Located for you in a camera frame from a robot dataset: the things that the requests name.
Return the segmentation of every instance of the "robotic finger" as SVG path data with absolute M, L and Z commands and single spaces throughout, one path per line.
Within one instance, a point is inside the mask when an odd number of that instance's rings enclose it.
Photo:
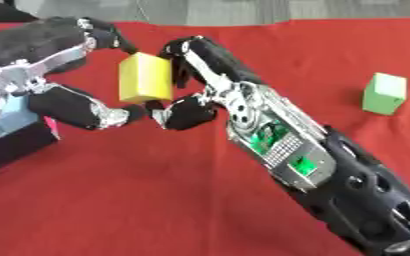
M 85 92 L 45 80 L 84 65 L 89 53 L 104 48 L 137 52 L 114 25 L 90 18 L 54 17 L 0 31 L 0 112 L 12 94 L 29 95 L 37 114 L 88 130 L 141 117 L 138 106 L 110 109 Z

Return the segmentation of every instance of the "red fabric surface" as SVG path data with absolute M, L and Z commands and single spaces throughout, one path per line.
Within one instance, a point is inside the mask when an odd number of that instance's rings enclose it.
M 410 90 L 410 19 L 120 28 L 153 54 L 174 38 L 214 38 L 410 184 L 410 92 L 391 117 L 360 107 L 374 72 L 408 77 Z M 53 79 L 116 106 L 124 57 L 96 52 Z M 358 255 L 226 140 L 225 119 L 186 132 L 151 120 L 100 132 L 61 125 L 58 145 L 0 170 L 0 256 Z

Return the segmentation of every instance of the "robotic arm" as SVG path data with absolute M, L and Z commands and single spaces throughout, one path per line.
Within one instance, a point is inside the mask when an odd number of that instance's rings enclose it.
M 138 106 L 108 108 L 86 92 L 44 78 L 78 68 L 90 52 L 104 48 L 137 51 L 113 25 L 89 18 L 55 17 L 0 31 L 0 112 L 8 97 L 29 95 L 31 111 L 83 129 L 141 118 L 145 112 Z
M 229 113 L 228 138 L 254 157 L 306 211 L 364 255 L 410 255 L 410 188 L 359 145 L 322 127 L 223 47 L 195 36 L 168 43 L 175 83 L 203 92 L 146 107 L 163 128 L 184 130 Z

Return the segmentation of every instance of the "cable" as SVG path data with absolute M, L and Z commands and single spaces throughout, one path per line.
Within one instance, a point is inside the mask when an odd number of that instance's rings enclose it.
M 150 22 L 149 16 L 146 14 L 146 11 L 144 10 L 143 6 L 141 5 L 141 0 L 135 0 L 135 3 L 137 4 L 138 10 L 140 11 L 140 13 L 144 17 L 144 19 L 147 22 Z

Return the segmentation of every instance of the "cube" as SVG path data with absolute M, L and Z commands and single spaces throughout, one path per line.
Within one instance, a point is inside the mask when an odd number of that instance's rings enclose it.
M 407 97 L 407 79 L 376 73 L 364 90 L 362 109 L 382 115 L 392 115 Z
M 172 100 L 171 61 L 145 53 L 136 53 L 119 65 L 119 98 L 142 103 L 148 100 Z

